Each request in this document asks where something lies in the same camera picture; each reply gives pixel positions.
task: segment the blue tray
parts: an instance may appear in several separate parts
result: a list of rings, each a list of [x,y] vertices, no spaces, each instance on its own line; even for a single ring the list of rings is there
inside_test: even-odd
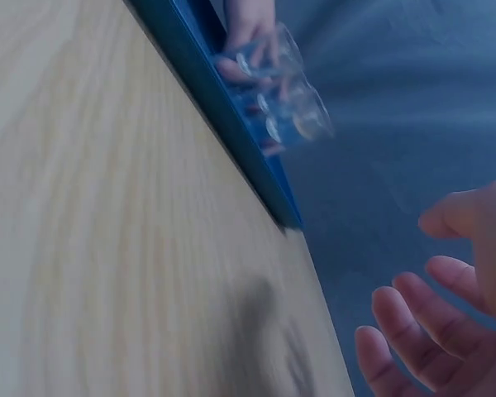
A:
[[[208,0],[128,0],[277,223],[302,221],[279,157],[266,159],[212,64],[226,32]]]

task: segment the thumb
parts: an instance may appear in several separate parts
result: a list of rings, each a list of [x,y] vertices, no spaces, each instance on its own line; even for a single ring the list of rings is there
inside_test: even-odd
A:
[[[234,50],[241,45],[248,43],[255,32],[255,23],[238,22],[229,24],[228,36],[224,51]]]
[[[448,194],[419,218],[419,227],[435,238],[471,238],[477,190]]]

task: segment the transparent cup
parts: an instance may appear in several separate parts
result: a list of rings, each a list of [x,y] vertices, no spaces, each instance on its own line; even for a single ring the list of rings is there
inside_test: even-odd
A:
[[[298,45],[283,23],[257,39],[216,56],[217,70],[232,83],[297,74],[303,69]]]
[[[266,156],[334,135],[331,118],[316,90],[290,105],[290,112],[269,114],[265,119],[266,136],[260,136],[258,143]]]
[[[248,116],[290,113],[292,103],[315,92],[304,74],[285,76],[237,95]]]

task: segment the wood grain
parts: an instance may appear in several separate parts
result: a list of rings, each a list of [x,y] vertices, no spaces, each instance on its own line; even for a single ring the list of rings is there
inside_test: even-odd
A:
[[[0,397],[329,395],[303,235],[125,5],[0,2]]]

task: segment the open hand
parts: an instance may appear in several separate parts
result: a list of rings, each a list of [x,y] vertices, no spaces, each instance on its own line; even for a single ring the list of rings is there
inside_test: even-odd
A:
[[[455,193],[424,213],[421,228],[432,237],[465,237],[475,268],[439,256],[427,272],[441,285],[496,318],[496,182]],[[380,330],[356,331],[360,369],[378,397],[421,397],[396,366],[389,345],[415,378],[435,396],[496,396],[496,332],[439,297],[421,278],[404,273],[393,287],[373,293]]]

